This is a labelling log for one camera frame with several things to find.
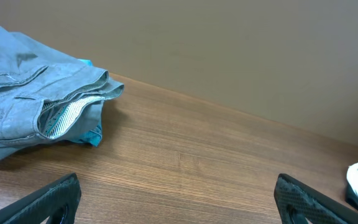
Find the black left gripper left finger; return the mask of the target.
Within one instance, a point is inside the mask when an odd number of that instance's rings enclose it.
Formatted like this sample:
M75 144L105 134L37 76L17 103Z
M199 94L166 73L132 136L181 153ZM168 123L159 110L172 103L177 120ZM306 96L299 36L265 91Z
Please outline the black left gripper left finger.
M67 174L0 209L0 224L74 224L80 198L77 175Z

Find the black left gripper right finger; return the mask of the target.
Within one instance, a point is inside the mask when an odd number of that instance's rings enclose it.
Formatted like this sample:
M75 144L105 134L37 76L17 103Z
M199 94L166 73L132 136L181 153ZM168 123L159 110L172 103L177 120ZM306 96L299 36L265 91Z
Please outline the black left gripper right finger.
M358 213L288 174L279 174L274 199L283 224L358 224Z

